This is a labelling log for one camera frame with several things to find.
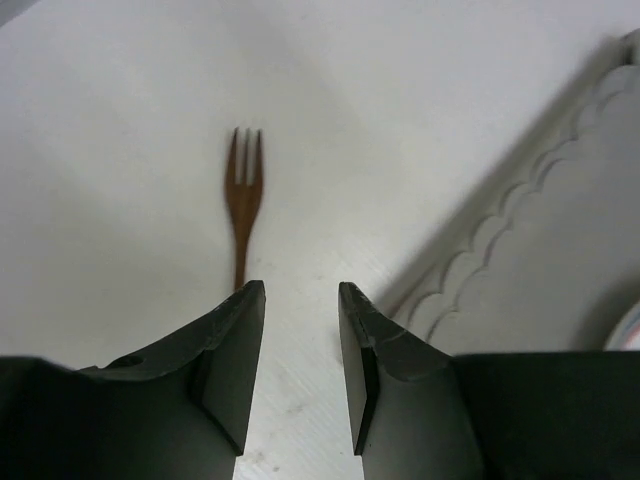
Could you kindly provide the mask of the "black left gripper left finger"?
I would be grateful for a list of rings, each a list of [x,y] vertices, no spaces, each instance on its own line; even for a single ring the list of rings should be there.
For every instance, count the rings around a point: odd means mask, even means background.
[[[103,368],[1,361],[5,479],[229,479],[244,452],[265,313],[251,281]]]

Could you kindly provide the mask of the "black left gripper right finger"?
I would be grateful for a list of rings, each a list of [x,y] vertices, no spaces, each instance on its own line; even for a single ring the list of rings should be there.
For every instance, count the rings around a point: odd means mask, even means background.
[[[338,289],[353,449],[368,479],[635,479],[635,352],[449,356]]]

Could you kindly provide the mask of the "grey cloth placemat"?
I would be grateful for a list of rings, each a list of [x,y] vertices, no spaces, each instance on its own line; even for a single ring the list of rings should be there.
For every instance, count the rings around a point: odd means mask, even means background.
[[[639,35],[605,43],[418,258],[391,319],[450,354],[615,348],[639,299]]]

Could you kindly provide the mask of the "white plate green rim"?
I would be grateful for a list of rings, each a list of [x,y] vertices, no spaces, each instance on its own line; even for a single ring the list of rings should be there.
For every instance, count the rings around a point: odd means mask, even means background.
[[[636,303],[609,335],[605,350],[638,351],[640,339],[640,305]]]

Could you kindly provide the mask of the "brown wooden fork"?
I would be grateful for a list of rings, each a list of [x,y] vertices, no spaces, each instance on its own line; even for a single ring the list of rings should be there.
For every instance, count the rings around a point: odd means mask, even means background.
[[[224,181],[224,193],[234,236],[234,289],[245,284],[246,261],[252,229],[263,196],[264,170],[262,131],[258,130],[251,150],[251,130],[245,133],[241,162],[238,162],[239,132],[233,131]]]

